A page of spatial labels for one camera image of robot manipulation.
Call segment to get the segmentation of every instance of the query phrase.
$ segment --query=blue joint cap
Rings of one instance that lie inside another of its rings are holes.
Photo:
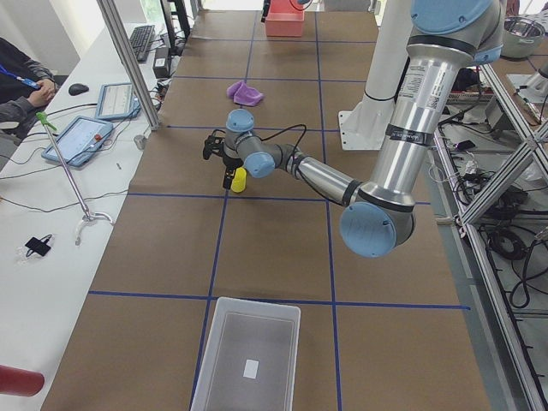
[[[382,257],[396,246],[394,223],[382,208],[370,203],[348,206],[342,212],[339,231],[346,246],[362,257]]]
[[[234,133],[246,133],[253,130],[255,119],[245,109],[232,110],[226,119],[226,128]]]
[[[249,154],[243,162],[243,166],[255,178],[266,177],[276,168],[274,158],[268,152]]]
[[[449,34],[474,23],[491,6],[492,0],[413,0],[411,18],[424,34]]]
[[[477,64],[480,66],[482,64],[493,63],[494,61],[498,60],[502,50],[503,50],[503,47],[500,45],[490,50],[480,51],[478,54],[474,56],[474,64]]]

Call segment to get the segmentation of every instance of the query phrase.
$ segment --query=red cylinder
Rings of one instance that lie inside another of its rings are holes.
[[[0,366],[0,394],[33,396],[44,386],[44,376],[39,372]]]

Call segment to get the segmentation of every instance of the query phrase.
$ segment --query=lanyard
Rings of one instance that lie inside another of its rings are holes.
[[[0,74],[5,74],[5,75],[8,75],[9,77],[13,77],[14,79],[20,81],[24,85],[32,87],[36,90],[40,89],[40,86],[35,81],[32,81],[30,79],[23,79],[19,75],[11,73],[10,71],[6,70],[6,68],[2,64],[0,64]]]

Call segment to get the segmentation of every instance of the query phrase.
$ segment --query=white label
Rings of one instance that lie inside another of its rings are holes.
[[[246,366],[243,369],[243,376],[245,378],[256,379],[257,371],[259,370],[259,362],[256,360],[246,360]]]
[[[405,74],[405,80],[402,84],[402,90],[400,90],[400,97],[415,99],[420,91],[420,86],[425,78],[425,73],[426,67],[409,66],[408,72]]]
[[[422,109],[441,112],[453,86],[448,81],[453,74],[439,66],[409,66],[399,97],[413,100]]]

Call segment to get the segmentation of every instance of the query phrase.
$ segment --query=sticker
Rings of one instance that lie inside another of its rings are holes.
[[[409,66],[399,97],[421,109],[441,112],[453,87],[455,70],[439,66]]]
[[[243,376],[245,378],[256,379],[257,371],[259,370],[259,362],[256,360],[246,360],[246,366],[243,369]]]
[[[415,99],[420,91],[420,85],[425,77],[426,67],[409,66],[405,74],[399,97]]]
[[[424,133],[421,131],[408,130],[389,124],[386,128],[386,135],[390,136],[391,140],[405,141],[406,143],[418,144],[419,146],[431,146],[433,144],[433,134]]]

